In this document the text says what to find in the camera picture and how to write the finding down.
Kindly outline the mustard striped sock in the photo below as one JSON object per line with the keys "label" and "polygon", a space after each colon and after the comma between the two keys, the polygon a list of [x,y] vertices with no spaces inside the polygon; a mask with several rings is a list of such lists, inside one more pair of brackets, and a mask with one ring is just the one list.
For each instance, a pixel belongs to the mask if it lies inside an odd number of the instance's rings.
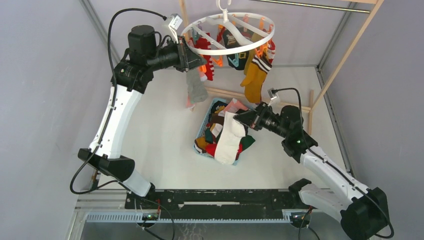
{"label": "mustard striped sock", "polygon": [[245,78],[240,83],[240,86],[244,87],[244,95],[250,103],[258,104],[261,102],[262,86],[272,67],[266,55],[261,57],[255,55],[252,58]]}

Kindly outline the blue plastic laundry basket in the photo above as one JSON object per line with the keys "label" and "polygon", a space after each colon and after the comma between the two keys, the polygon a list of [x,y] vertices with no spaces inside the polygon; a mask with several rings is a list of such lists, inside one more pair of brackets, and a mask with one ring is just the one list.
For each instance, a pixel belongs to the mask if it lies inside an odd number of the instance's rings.
{"label": "blue plastic laundry basket", "polygon": [[[214,158],[215,150],[217,147],[217,143],[221,137],[221,131],[223,130],[223,125],[216,124],[216,123],[211,125],[210,119],[212,114],[215,113],[225,117],[226,112],[241,114],[248,110],[251,110],[251,108],[244,105],[241,101],[235,98],[231,100],[226,100],[222,98],[214,98],[200,126],[200,129],[197,134],[197,138],[194,140],[194,144],[193,144],[194,151],[201,156],[212,158],[215,160]],[[245,127],[245,134],[246,134],[245,136],[249,135],[247,127]],[[241,153],[242,152],[238,151],[235,162],[232,165],[236,164]]]}

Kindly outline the white round clip hanger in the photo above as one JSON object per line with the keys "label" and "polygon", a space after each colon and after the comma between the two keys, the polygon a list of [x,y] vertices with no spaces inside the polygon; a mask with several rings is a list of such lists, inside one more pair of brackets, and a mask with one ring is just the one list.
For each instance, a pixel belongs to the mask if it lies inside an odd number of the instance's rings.
{"label": "white round clip hanger", "polygon": [[[211,45],[201,48],[192,43],[189,46],[195,53],[203,56],[235,55],[251,50],[261,52],[268,46],[275,34],[273,20],[256,13],[229,12],[227,6],[231,4],[230,0],[225,6],[221,5],[220,0],[215,4],[221,13],[200,18],[182,31],[182,34],[191,33],[193,40],[199,37]],[[211,34],[202,30],[201,24],[220,27],[220,39],[212,38]]]}

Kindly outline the dark green sock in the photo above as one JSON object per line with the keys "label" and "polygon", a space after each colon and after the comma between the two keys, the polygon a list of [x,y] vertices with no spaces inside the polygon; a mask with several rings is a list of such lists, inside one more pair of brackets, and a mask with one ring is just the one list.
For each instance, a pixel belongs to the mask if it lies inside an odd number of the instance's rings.
{"label": "dark green sock", "polygon": [[246,149],[251,147],[255,142],[256,142],[256,140],[251,135],[246,135],[246,136],[242,137],[241,140],[240,140],[240,143],[239,143],[238,152],[241,153],[241,152],[245,151]]}

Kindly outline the wooden drying rack frame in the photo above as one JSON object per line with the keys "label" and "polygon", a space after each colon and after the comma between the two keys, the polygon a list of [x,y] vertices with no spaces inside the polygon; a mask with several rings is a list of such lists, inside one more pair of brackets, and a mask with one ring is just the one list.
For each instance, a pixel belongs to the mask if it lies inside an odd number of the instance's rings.
{"label": "wooden drying rack frame", "polygon": [[[381,5],[383,4],[383,1],[381,0],[351,0],[349,2],[349,5],[347,7],[339,7],[339,6],[330,6],[330,5],[322,5],[322,4],[312,4],[312,3],[306,3],[306,2],[298,2],[298,1],[287,1],[287,0],[274,0],[272,1],[273,4],[280,4],[280,5],[287,5],[287,6],[298,6],[303,8],[313,8],[313,9],[324,9],[324,10],[331,10],[331,11],[339,11],[343,12],[343,16],[340,19],[339,24],[337,25],[336,29],[334,30],[333,36],[330,39],[330,42],[328,43],[322,58],[320,59],[320,62],[318,65],[316,65],[315,69],[318,74],[321,73],[321,70],[325,66],[325,61],[327,57],[330,55],[333,46],[335,45],[336,41],[339,39],[340,34],[345,29],[346,24],[349,21],[350,14],[352,13],[361,13],[366,14],[367,18],[363,22],[361,28],[359,29],[356,36],[353,38],[352,42],[350,43],[349,47],[346,49],[346,52],[344,53],[343,57],[340,59],[340,62],[337,64],[335,69],[332,71],[329,78],[326,80],[324,85],[321,88],[321,91],[319,92],[318,96],[314,96],[314,92],[311,90],[309,93],[309,105],[304,106],[301,108],[301,111],[306,112],[308,114],[308,133],[312,133],[312,126],[313,126],[313,113],[315,110],[315,107],[320,102],[321,99],[324,98],[325,94],[327,93],[329,87],[333,83],[333,81],[336,79],[337,74],[342,69],[344,63],[348,59],[348,57],[351,55],[353,49],[357,45],[358,41],[360,40],[361,36],[369,26],[370,22],[380,9]],[[182,20],[185,27],[187,27],[189,24],[189,14],[186,7],[186,2],[184,0],[179,1],[180,10],[182,13]],[[189,39],[192,34],[186,33],[183,34],[183,36],[186,39]],[[264,53],[266,53],[266,48],[259,52],[255,50],[255,53],[260,57]]]}

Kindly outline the dark brown sock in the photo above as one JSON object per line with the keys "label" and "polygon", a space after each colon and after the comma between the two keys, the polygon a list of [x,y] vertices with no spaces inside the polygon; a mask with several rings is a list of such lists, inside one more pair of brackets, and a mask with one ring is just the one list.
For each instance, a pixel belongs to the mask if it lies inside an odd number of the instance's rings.
{"label": "dark brown sock", "polygon": [[219,125],[224,125],[224,121],[225,121],[225,117],[224,116],[220,116],[218,113],[213,113],[211,115],[210,121],[209,123],[211,125],[213,124],[219,124]]}

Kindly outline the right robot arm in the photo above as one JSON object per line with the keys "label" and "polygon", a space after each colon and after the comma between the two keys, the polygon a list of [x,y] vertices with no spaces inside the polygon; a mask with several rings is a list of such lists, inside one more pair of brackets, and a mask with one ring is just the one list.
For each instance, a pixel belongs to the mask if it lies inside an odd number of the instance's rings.
{"label": "right robot arm", "polygon": [[338,221],[352,240],[380,237],[379,231],[389,227],[390,239],[394,227],[390,221],[387,195],[376,187],[369,188],[332,161],[306,133],[301,110],[286,105],[280,113],[262,102],[255,109],[234,116],[234,120],[255,131],[266,129],[283,138],[284,152],[310,170],[330,191],[321,190],[310,180],[302,178],[290,186],[289,203],[295,208],[308,205]]}

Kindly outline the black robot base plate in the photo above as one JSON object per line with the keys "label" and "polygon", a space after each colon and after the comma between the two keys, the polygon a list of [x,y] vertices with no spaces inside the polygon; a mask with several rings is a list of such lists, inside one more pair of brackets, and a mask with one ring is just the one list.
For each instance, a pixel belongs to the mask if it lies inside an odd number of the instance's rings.
{"label": "black robot base plate", "polygon": [[127,192],[124,208],[159,212],[162,219],[265,221],[309,206],[287,189],[156,189],[145,197]]}

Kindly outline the grey beige striped sock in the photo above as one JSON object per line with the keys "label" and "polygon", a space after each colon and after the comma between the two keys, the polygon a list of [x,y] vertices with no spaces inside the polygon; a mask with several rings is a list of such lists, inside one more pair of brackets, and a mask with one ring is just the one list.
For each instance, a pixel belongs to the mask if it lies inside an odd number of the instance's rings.
{"label": "grey beige striped sock", "polygon": [[201,103],[209,97],[202,79],[201,72],[197,69],[186,73],[187,93],[192,103]]}

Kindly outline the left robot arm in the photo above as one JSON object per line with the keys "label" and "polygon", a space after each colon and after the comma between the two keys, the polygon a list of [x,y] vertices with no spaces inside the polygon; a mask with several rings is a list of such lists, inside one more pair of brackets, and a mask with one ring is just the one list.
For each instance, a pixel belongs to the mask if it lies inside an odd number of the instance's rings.
{"label": "left robot arm", "polygon": [[91,166],[113,178],[137,195],[137,202],[149,209],[157,196],[152,184],[135,169],[135,161],[121,154],[123,139],[130,118],[154,72],[169,67],[188,72],[206,64],[192,51],[183,36],[177,36],[166,46],[156,42],[156,31],[149,25],[138,25],[128,34],[128,48],[113,68],[112,87],[99,129],[88,148],[78,151],[84,166]]}

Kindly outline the pink patterned hanging sock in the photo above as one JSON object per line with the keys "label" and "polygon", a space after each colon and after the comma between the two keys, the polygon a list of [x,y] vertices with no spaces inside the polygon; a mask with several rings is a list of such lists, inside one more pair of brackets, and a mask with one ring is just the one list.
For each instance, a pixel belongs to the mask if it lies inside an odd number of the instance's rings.
{"label": "pink patterned hanging sock", "polygon": [[185,108],[186,108],[186,109],[188,109],[188,110],[190,110],[191,112],[193,112],[193,111],[194,111],[195,106],[196,106],[196,103],[191,102],[191,99],[190,99],[190,97],[188,96],[188,97],[187,97],[187,101],[186,101]]}

